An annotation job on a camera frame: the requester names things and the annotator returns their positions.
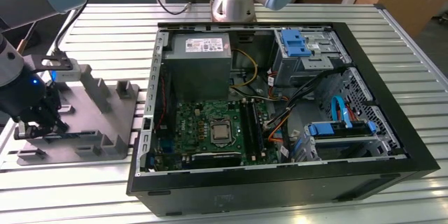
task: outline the black computer chassis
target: black computer chassis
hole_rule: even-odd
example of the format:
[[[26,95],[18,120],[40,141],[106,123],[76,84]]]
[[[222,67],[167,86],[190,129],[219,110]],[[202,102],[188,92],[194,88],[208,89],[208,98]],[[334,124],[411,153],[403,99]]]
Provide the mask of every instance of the black computer chassis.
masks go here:
[[[210,27],[216,23],[194,23]],[[242,23],[220,23],[220,26]],[[386,83],[346,23],[246,23],[247,26],[331,26],[346,47],[374,102],[407,154],[406,159],[372,162],[332,162],[326,165],[227,170],[135,176],[136,149],[132,155],[127,194],[136,196],[158,216],[211,214],[236,210],[288,207],[326,202],[362,200],[394,184],[422,178],[440,169],[430,150],[388,90]],[[188,23],[160,24],[190,27]]]

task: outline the green circuit board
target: green circuit board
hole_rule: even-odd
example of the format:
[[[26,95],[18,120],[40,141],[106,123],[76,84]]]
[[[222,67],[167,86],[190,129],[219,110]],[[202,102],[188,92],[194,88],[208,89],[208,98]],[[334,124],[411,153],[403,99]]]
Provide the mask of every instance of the green circuit board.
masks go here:
[[[267,105],[256,104],[259,120],[268,120]],[[212,142],[212,125],[226,122],[231,128],[231,141],[219,145]],[[275,146],[267,148],[266,157],[252,160],[246,156],[244,136],[240,119],[240,101],[206,101],[180,103],[176,114],[175,153],[239,152],[243,154],[242,165],[278,163]]]

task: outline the orange wire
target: orange wire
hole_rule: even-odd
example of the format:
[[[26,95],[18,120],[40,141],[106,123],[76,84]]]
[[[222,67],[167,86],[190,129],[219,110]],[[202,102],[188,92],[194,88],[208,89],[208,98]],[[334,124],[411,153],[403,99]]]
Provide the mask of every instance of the orange wire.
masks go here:
[[[275,97],[275,96],[272,95],[272,90],[274,90],[274,87],[270,87],[270,90],[268,90],[268,97],[270,97],[271,99],[278,99],[278,97]],[[290,99],[288,99],[287,97],[282,97],[282,99],[286,100],[286,101],[290,101]]]
[[[286,123],[286,121],[287,121],[287,119],[288,119],[290,116],[291,116],[291,114],[287,115],[287,117],[282,120],[282,122],[280,122],[280,124],[278,125],[278,127],[276,127],[276,128],[274,129],[274,131],[271,132],[271,135],[270,135],[270,137],[268,137],[268,140],[270,140],[271,142],[275,141],[274,139],[276,139],[276,141],[279,142],[278,138],[272,138],[272,136],[274,136],[275,132],[280,129],[282,125]]]

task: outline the aluminum work table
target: aluminum work table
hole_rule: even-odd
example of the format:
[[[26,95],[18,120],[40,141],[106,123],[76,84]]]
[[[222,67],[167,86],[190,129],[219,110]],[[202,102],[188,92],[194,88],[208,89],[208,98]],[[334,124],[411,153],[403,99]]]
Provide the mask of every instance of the aluminum work table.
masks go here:
[[[168,5],[172,11],[183,5]],[[171,16],[158,5],[91,4],[62,49],[107,83],[139,84],[134,128],[140,129],[158,22],[207,22],[210,6]],[[448,81],[386,10],[371,5],[256,6],[260,22],[346,22],[439,161],[442,169],[363,201],[224,214],[158,218],[126,194],[131,153],[124,160],[20,166],[26,141],[0,138],[0,223],[410,223],[448,221]]]

